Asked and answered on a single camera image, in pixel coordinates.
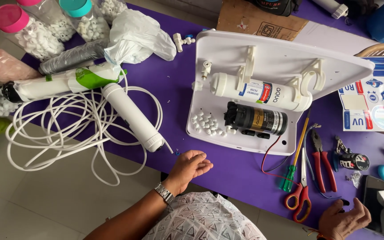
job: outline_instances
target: smartphone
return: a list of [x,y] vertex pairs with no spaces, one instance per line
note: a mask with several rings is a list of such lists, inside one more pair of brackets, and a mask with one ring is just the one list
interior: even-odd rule
[[367,175],[364,189],[364,206],[370,211],[371,222],[365,228],[384,236],[384,201],[378,191],[384,190],[384,181]]

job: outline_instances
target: can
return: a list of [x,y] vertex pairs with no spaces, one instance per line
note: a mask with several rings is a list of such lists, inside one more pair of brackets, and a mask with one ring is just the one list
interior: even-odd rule
[[249,129],[278,136],[285,133],[288,125],[288,117],[283,112],[255,108],[235,102],[227,103],[224,120],[225,126],[231,126],[235,130]]
[[339,156],[341,166],[358,171],[366,171],[370,167],[370,160],[364,154],[345,153]]

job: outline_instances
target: hand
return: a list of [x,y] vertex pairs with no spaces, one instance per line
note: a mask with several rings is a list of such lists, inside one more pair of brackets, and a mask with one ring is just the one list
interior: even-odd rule
[[342,200],[338,199],[323,212],[319,222],[319,231],[323,237],[344,240],[352,232],[366,227],[371,222],[370,211],[354,198],[354,208],[349,212],[339,213],[343,208]]
[[174,196],[183,193],[192,178],[208,172],[213,167],[210,160],[205,159],[206,156],[203,151],[198,150],[182,153],[162,185]]

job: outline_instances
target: metal watch bracelet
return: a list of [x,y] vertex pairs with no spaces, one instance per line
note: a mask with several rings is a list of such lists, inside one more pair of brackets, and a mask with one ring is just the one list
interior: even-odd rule
[[171,194],[161,183],[158,183],[154,189],[161,195],[161,197],[163,197],[167,204],[170,204],[174,200],[173,194]]

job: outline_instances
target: pink lid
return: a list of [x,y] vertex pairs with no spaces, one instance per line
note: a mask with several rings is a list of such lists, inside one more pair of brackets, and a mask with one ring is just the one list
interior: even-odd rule
[[26,27],[29,15],[15,4],[0,7],[0,29],[7,33],[18,32]]
[[32,6],[40,3],[41,0],[17,0],[17,3],[22,6]]

